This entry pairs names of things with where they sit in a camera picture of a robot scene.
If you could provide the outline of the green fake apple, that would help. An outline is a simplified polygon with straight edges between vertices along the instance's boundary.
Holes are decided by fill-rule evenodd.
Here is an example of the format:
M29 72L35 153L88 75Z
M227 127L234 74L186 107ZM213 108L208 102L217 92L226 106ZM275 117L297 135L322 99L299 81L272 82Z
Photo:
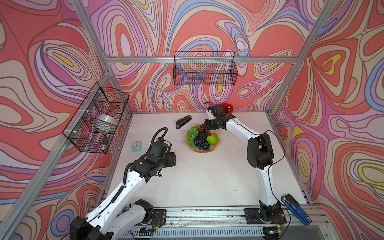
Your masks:
M210 134L209 136L207 136L207 142L210 145L216 145L219 142L219 138L216 134Z

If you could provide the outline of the dark fake avocado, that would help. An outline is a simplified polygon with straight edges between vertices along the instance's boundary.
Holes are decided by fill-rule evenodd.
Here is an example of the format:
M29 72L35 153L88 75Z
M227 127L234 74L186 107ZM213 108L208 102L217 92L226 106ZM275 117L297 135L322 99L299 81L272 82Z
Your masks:
M205 133L205 132L199 132L199 134L198 134L198 138L201 139L201 140L206 141L206 140L207 140L207 133Z

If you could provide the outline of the dark purple grape bunch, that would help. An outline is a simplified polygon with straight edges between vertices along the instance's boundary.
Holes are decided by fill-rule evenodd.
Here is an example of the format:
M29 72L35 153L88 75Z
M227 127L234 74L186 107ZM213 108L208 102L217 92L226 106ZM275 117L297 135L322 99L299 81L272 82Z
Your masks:
M203 151L209 151L211 147L211 145L207 142L207 140L204 141L199 139L198 137L194 139L194 145L196 148Z

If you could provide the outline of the green grape bunch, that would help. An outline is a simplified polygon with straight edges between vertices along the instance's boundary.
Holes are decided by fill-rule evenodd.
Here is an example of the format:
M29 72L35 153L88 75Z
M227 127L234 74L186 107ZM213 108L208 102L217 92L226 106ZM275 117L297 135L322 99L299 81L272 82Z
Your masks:
M200 126L193 126L187 132L187 143L192 148L195 147L195 138L198 136L200 132L199 129L200 129Z

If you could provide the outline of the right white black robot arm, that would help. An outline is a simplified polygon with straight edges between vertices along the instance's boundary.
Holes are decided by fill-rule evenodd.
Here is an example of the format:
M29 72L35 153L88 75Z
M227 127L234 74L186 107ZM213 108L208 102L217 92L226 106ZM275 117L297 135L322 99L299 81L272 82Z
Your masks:
M227 112L223 105L208 107L208 118L204 127L208 130L224 129L239 137L247 143L247 161L256 169L256 176L260 190L259 218L265 224L287 223L282 204L275 196L272 178L272 165L275 157L271 138L267 133L259 133L241 123L237 118Z

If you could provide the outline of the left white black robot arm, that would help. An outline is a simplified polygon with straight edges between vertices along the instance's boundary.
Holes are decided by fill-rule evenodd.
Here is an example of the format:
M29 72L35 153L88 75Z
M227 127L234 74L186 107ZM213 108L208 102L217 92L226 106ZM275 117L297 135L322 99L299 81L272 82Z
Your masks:
M153 205L140 199L131 208L123 208L148 181L160 177L163 168L176 165L172 144L163 138L151 142L147 152L129 163L123 180L112 193L86 217L76 217L70 224L71 240L116 240L135 225L155 226L161 223L153 214Z

